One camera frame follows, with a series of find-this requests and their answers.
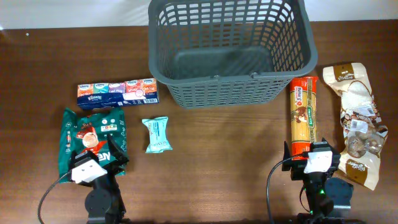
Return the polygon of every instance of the green package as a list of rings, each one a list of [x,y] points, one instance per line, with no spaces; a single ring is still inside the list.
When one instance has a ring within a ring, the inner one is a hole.
[[[60,177],[68,172],[70,156],[73,151],[76,151],[77,154],[85,151],[94,152],[98,156],[100,166],[114,161],[115,158],[109,152],[108,134],[112,135],[116,144],[128,158],[126,126],[122,109],[114,108],[108,114],[98,113],[84,118],[79,118],[68,108],[65,109],[58,158]],[[123,171],[118,175],[126,175],[126,173]],[[61,181],[61,183],[65,182],[68,182],[67,178]]]

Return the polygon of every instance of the kleenex logo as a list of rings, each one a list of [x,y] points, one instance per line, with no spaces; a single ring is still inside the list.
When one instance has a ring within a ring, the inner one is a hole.
[[[154,81],[153,81],[153,79],[151,79],[151,78],[145,79],[145,80],[144,80],[144,83],[145,83],[146,85],[152,84],[153,82],[154,82]]]
[[[137,85],[138,81],[137,80],[133,80],[133,81],[127,81],[128,85]]]
[[[102,96],[89,96],[88,100],[102,100]]]
[[[104,88],[105,86],[108,86],[108,84],[107,83],[97,83],[97,84],[95,84],[96,88]]]
[[[79,88],[80,88],[81,90],[88,90],[88,89],[90,88],[90,84],[82,84],[82,85],[79,85]]]

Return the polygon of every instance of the gray plastic basket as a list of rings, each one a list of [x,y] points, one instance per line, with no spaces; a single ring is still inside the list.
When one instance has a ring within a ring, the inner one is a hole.
[[[152,0],[149,69],[185,108],[266,103],[318,55],[302,0]]]

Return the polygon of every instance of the spaghetti package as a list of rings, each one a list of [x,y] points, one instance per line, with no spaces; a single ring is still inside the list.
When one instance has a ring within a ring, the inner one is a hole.
[[[365,66],[349,63],[327,67],[323,69],[323,79],[341,97],[340,122],[346,147],[338,168],[350,179],[374,190],[388,129],[381,125]]]
[[[318,77],[294,78],[290,83],[290,123],[292,124],[292,155],[310,151],[317,141],[315,112]]]

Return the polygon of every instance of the dark brown wood surface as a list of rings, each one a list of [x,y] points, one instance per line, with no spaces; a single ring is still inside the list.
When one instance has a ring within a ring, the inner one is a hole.
[[[322,68],[361,62],[369,73],[389,139],[375,191],[354,184],[352,218],[398,220],[398,21],[314,22]],[[0,34],[0,223],[38,223],[37,204],[58,177],[62,113],[76,85],[151,77],[147,27],[4,30]],[[267,220],[266,177],[290,138],[289,96],[265,105],[185,110],[160,86],[161,103],[125,107],[131,162],[118,177],[126,217],[157,222]],[[340,98],[318,82],[318,136],[342,150]],[[145,154],[143,118],[168,116],[173,151]],[[276,171],[275,217],[304,212],[302,184]],[[89,188],[62,184],[44,202],[46,223],[85,223]]]

